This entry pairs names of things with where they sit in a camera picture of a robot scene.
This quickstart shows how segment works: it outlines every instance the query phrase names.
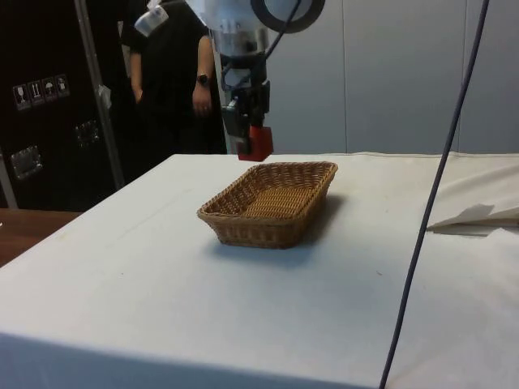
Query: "sticker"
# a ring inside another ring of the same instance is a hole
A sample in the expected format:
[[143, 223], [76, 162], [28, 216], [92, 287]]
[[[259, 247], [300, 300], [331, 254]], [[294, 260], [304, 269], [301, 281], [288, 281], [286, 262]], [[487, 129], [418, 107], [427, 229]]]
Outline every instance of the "sticker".
[[71, 95], [66, 75], [56, 76], [56, 87], [58, 88], [58, 97], [68, 97]]
[[19, 111], [31, 108], [31, 99], [27, 92], [27, 85], [18, 85], [13, 88], [13, 95], [15, 95], [16, 108]]
[[49, 77], [48, 79], [43, 80], [43, 92], [47, 102], [58, 99], [58, 90], [56, 89], [56, 81], [54, 81], [54, 77]]
[[32, 81], [28, 83], [29, 96], [31, 97], [32, 105], [42, 105], [45, 103], [43, 88], [40, 81]]

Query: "white wall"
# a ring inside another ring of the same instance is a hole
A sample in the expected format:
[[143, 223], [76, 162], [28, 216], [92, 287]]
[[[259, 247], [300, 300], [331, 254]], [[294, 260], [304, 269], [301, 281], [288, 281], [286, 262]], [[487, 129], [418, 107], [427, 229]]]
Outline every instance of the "white wall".
[[[441, 152], [481, 4], [327, 0], [268, 64], [276, 152]], [[491, 0], [454, 150], [519, 152], [519, 0]]]

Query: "white table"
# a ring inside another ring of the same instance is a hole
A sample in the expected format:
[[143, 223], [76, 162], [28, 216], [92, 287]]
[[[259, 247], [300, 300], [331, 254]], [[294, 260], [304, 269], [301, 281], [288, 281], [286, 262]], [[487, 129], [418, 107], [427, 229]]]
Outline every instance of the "white table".
[[[340, 168], [298, 248], [222, 246], [196, 210], [251, 164], [176, 156], [1, 269], [0, 387], [377, 387], [438, 158], [304, 160]], [[517, 388], [518, 253], [427, 236], [389, 387]]]

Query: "woven basket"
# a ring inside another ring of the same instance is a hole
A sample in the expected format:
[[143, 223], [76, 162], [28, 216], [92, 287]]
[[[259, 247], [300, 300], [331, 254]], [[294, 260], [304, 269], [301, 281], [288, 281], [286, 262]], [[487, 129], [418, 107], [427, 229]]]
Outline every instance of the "woven basket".
[[324, 203], [337, 165], [257, 165], [198, 211], [226, 245], [296, 246]]

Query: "black cable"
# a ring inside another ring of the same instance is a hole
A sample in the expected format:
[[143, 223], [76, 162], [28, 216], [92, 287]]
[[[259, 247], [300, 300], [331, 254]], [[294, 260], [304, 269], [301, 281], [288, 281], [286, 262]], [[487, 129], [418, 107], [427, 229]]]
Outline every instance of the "black cable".
[[451, 124], [450, 131], [448, 133], [447, 142], [445, 144], [444, 153], [441, 156], [440, 166], [438, 167], [438, 172], [436, 173], [436, 177], [434, 180], [434, 184], [431, 189], [431, 194], [429, 196], [429, 200], [427, 201], [427, 206], [425, 209], [425, 214], [423, 216], [422, 225], [420, 227], [420, 232], [418, 234], [418, 240], [416, 241], [416, 246], [414, 247], [413, 258], [411, 259], [411, 264], [409, 268], [409, 272], [407, 274], [407, 278], [405, 280], [404, 292], [402, 295], [400, 310], [398, 311], [398, 320], [397, 325], [395, 327], [395, 331], [392, 337], [391, 348], [389, 349], [388, 360], [386, 361], [386, 366], [384, 367], [384, 372], [382, 374], [382, 379], [380, 381], [379, 389], [385, 389], [386, 384], [388, 382], [389, 372], [391, 370], [392, 361], [395, 357], [395, 352], [398, 346], [398, 340], [400, 339], [400, 333], [402, 329], [402, 324], [404, 323], [405, 316], [405, 308], [407, 307], [407, 300], [409, 299], [409, 294], [411, 290], [411, 284], [413, 283], [414, 271], [416, 270], [416, 265], [418, 263], [418, 258], [420, 256], [420, 251], [422, 250], [423, 239], [425, 237], [427, 231], [427, 225], [429, 224], [429, 218], [431, 217], [432, 208], [435, 203], [436, 195], [438, 194], [438, 189], [440, 187], [441, 179], [444, 175], [445, 165], [447, 164], [448, 155], [451, 151], [451, 147], [453, 146], [454, 136], [456, 134], [457, 124], [460, 120], [461, 109], [463, 108], [463, 104], [465, 103], [465, 97], [467, 91], [469, 89], [470, 80], [472, 79], [472, 74], [474, 72], [474, 65], [476, 63], [476, 59], [478, 58], [479, 45], [481, 44], [481, 38], [483, 36], [483, 29], [485, 27], [485, 21], [487, 19], [487, 11], [490, 0], [483, 0], [483, 6], [481, 9], [481, 15], [479, 16], [479, 24], [478, 30], [476, 32], [476, 37], [474, 39], [474, 46], [472, 48], [472, 54], [470, 55], [470, 62], [467, 68], [467, 73], [465, 79], [463, 80], [463, 84], [461, 87], [461, 93], [457, 102], [456, 111], [454, 112], [453, 122]]
[[268, 61], [274, 50], [276, 49], [277, 45], [279, 45], [279, 42], [281, 41], [281, 38], [286, 34], [290, 24], [292, 23], [292, 20], [294, 20], [295, 14], [298, 13], [299, 6], [301, 6], [302, 0], [298, 0], [298, 2], [295, 4], [294, 9], [292, 12], [290, 12], [289, 18], [286, 20], [285, 25], [283, 28], [279, 31], [279, 34], [277, 34], [276, 40], [272, 43], [270, 48], [268, 49], [265, 56], [261, 59], [260, 62], [252, 69], [251, 73], [243, 77], [236, 85], [234, 85], [231, 88], [228, 88], [225, 83], [222, 83], [222, 87], [226, 92], [232, 92], [239, 88], [241, 88], [243, 85], [248, 83], [256, 74], [262, 71], [263, 67], [265, 66], [265, 63]]

